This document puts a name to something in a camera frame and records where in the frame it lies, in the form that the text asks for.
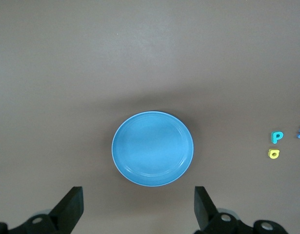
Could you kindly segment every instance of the gray table surface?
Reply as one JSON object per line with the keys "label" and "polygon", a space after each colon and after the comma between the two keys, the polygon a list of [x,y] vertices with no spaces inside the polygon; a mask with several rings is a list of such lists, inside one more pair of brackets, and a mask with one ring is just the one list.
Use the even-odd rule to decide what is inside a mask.
{"label": "gray table surface", "polygon": [[[111,155],[119,125],[147,110],[179,117],[195,144],[188,171],[156,188],[125,179]],[[10,228],[83,186],[75,234],[190,234],[200,185],[248,225],[300,234],[299,129],[300,0],[0,0]]]}

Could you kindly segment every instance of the blue plate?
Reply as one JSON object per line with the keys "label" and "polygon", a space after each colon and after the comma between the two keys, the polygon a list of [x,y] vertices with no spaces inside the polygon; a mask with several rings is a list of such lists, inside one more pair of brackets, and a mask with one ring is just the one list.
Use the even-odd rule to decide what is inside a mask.
{"label": "blue plate", "polygon": [[112,155],[128,180],[143,186],[161,186],[175,181],[188,169],[193,140],[176,117],[159,111],[142,112],[118,128]]}

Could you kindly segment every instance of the letter p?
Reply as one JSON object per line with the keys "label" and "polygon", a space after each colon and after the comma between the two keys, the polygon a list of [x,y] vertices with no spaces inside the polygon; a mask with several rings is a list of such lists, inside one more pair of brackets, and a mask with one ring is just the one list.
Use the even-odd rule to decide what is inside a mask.
{"label": "letter p", "polygon": [[271,133],[271,142],[273,144],[277,144],[278,140],[281,140],[283,138],[284,134],[283,132],[272,132]]}

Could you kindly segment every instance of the gray surface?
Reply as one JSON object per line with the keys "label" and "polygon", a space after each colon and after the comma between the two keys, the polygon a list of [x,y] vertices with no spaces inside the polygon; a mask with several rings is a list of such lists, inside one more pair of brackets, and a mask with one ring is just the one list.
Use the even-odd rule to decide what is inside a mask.
{"label": "gray surface", "polygon": [[[174,183],[126,180],[111,141],[168,111],[195,154]],[[0,221],[10,228],[76,185],[74,233],[190,234],[195,185],[246,224],[300,234],[300,1],[0,0]],[[269,134],[282,130],[277,144]]]}

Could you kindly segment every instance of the round blue dish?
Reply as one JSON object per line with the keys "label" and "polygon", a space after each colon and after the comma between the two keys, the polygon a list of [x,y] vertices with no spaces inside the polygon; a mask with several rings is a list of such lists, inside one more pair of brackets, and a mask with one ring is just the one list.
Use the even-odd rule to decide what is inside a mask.
{"label": "round blue dish", "polygon": [[193,140],[176,117],[159,111],[136,114],[116,131],[113,160],[124,177],[143,186],[169,184],[188,169]]}

